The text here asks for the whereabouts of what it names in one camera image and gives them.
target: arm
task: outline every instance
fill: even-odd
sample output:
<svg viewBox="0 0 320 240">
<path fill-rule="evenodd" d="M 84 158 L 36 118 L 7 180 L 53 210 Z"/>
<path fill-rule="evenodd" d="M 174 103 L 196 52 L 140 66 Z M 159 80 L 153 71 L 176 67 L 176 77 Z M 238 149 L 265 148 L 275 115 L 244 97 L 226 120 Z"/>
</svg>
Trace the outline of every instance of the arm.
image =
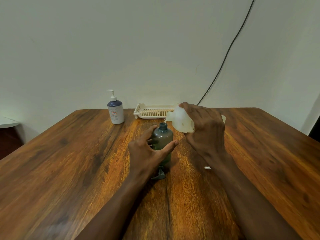
<svg viewBox="0 0 320 240">
<path fill-rule="evenodd" d="M 194 133 L 187 142 L 209 164 L 219 177 L 247 239 L 301 239 L 238 168 L 224 147 L 224 123 L 220 113 L 182 103 L 194 121 Z"/>
<path fill-rule="evenodd" d="M 86 225 L 76 240 L 118 239 L 122 227 L 138 194 L 164 158 L 173 151 L 178 141 L 155 151 L 148 145 L 156 125 L 151 126 L 139 139 L 129 143 L 130 172 L 114 196 Z"/>
</svg>

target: dish rack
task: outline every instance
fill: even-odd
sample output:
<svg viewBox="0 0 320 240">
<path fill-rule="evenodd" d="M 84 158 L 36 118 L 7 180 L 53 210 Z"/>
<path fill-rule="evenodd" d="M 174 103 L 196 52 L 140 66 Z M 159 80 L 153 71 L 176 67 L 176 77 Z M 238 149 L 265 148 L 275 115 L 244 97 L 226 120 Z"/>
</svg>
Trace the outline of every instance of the dish rack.
<svg viewBox="0 0 320 240">
<path fill-rule="evenodd" d="M 174 112 L 174 108 L 179 103 L 174 105 L 145 105 L 140 103 L 135 108 L 133 114 L 136 119 L 164 119 L 167 116 L 167 112 Z"/>
</svg>

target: hand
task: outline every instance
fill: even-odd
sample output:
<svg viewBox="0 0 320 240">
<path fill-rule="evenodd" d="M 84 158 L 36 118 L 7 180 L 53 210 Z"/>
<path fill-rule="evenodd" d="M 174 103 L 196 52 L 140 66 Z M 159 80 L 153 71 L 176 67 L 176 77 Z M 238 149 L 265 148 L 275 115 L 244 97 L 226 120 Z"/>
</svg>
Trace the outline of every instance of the hand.
<svg viewBox="0 0 320 240">
<path fill-rule="evenodd" d="M 213 158 L 227 156 L 224 147 L 224 123 L 219 112 L 188 104 L 179 104 L 194 122 L 194 132 L 185 133 L 187 142 L 211 166 Z"/>
<path fill-rule="evenodd" d="M 148 145 L 149 139 L 157 125 L 151 126 L 140 138 L 128 144 L 130 152 L 129 176 L 145 184 L 165 157 L 174 150 L 178 141 L 174 140 L 161 150 L 153 150 Z"/>
</svg>

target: black cable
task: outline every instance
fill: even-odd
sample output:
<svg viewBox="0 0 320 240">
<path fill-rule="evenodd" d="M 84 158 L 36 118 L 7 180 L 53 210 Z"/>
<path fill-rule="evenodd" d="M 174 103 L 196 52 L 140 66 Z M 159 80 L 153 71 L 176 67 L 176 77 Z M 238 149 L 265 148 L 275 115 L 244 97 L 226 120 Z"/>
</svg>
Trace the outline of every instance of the black cable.
<svg viewBox="0 0 320 240">
<path fill-rule="evenodd" d="M 214 80 L 212 81 L 212 83 L 211 83 L 210 87 L 208 88 L 208 90 L 206 91 L 206 93 L 203 95 L 203 97 L 200 99 L 200 101 L 199 101 L 199 103 L 198 103 L 197 105 L 199 105 L 199 104 L 201 103 L 201 101 L 203 100 L 203 98 L 206 96 L 206 94 L 208 93 L 208 91 L 209 91 L 209 90 L 210 90 L 210 88 L 212 87 L 212 85 L 213 85 L 214 81 L 217 79 L 217 77 L 218 77 L 218 75 L 219 75 L 219 73 L 220 73 L 220 71 L 221 71 L 221 69 L 222 69 L 222 67 L 223 67 L 224 62 L 226 61 L 226 58 L 227 58 L 228 53 L 229 53 L 229 51 L 230 51 L 230 48 L 231 48 L 231 46 L 233 45 L 233 42 L 236 40 L 236 38 L 238 37 L 239 33 L 240 33 L 240 32 L 241 32 L 241 30 L 242 30 L 242 27 L 243 27 L 243 26 L 244 26 L 244 24 L 246 23 L 246 20 L 247 20 L 247 18 L 248 18 L 248 16 L 249 16 L 249 13 L 250 13 L 250 11 L 251 11 L 251 8 L 252 8 L 252 5 L 253 5 L 253 4 L 254 4 L 254 0 L 252 0 L 252 3 L 251 3 L 250 8 L 249 8 L 249 11 L 248 11 L 248 13 L 247 13 L 247 15 L 246 15 L 246 17 L 245 17 L 245 19 L 244 19 L 244 21 L 243 21 L 242 25 L 241 25 L 241 28 L 239 29 L 239 31 L 238 31 L 238 33 L 237 33 L 237 35 L 234 37 L 234 39 L 233 39 L 232 43 L 230 44 L 228 51 L 226 52 L 226 56 L 225 56 L 225 57 L 224 57 L 224 59 L 223 59 L 222 65 L 221 65 L 221 67 L 220 67 L 220 69 L 219 69 L 219 71 L 218 71 L 218 73 L 217 73 L 216 77 L 214 78 Z"/>
</svg>

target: white cap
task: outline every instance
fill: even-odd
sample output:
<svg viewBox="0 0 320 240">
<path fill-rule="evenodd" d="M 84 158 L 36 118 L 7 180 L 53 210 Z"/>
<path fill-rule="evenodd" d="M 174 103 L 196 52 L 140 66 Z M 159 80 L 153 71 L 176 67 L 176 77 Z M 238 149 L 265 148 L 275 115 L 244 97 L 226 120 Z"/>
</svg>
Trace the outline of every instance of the white cap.
<svg viewBox="0 0 320 240">
<path fill-rule="evenodd" d="M 112 92 L 111 101 L 117 101 L 117 97 L 115 96 L 114 90 L 113 89 L 108 89 L 108 91 Z"/>
</svg>

